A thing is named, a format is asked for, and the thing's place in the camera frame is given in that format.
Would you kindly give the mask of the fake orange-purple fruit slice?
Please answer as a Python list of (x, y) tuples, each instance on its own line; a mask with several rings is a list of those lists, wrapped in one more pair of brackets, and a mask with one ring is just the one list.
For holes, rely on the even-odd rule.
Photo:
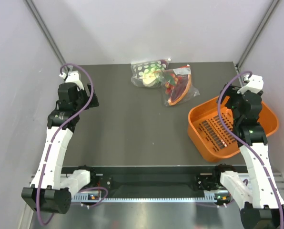
[(192, 84), (191, 74), (185, 74), (185, 75), (178, 74), (177, 78), (179, 79), (179, 82), (169, 94), (168, 98), (169, 106), (173, 106), (179, 103), (186, 96)]

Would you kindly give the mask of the clear orange-zip bag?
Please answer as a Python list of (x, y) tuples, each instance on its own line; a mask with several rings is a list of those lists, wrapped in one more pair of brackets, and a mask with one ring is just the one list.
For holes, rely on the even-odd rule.
[(193, 74), (189, 64), (164, 70), (161, 74), (161, 87), (165, 106), (175, 106), (200, 95), (199, 90), (193, 85)]

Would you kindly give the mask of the fake red berry bunch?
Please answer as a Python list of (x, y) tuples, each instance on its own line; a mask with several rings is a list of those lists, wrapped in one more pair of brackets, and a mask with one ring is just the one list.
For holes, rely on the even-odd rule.
[(165, 77), (165, 83), (164, 83), (165, 93), (170, 94), (178, 82), (179, 82), (179, 79), (177, 78), (176, 74), (168, 73)]

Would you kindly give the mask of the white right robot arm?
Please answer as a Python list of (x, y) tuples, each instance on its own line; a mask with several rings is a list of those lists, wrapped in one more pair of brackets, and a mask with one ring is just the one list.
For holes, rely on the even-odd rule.
[(226, 188), (240, 210), (245, 229), (284, 229), (284, 201), (276, 187), (268, 156), (268, 140), (259, 123), (261, 92), (241, 92), (225, 84), (217, 101), (223, 128), (236, 140), (242, 154), (251, 187), (228, 169), (212, 176), (212, 184)]

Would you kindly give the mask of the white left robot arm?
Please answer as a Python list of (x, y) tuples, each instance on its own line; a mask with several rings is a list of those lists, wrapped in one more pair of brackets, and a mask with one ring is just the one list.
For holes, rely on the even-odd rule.
[(99, 106), (92, 84), (87, 86), (89, 95), (77, 83), (59, 85), (59, 98), (48, 116), (46, 142), (37, 173), (30, 186), (21, 192), (22, 199), (34, 211), (65, 214), (75, 194), (83, 187), (93, 189), (97, 185), (94, 172), (84, 166), (65, 180), (61, 179), (67, 146), (80, 119), (77, 112)]

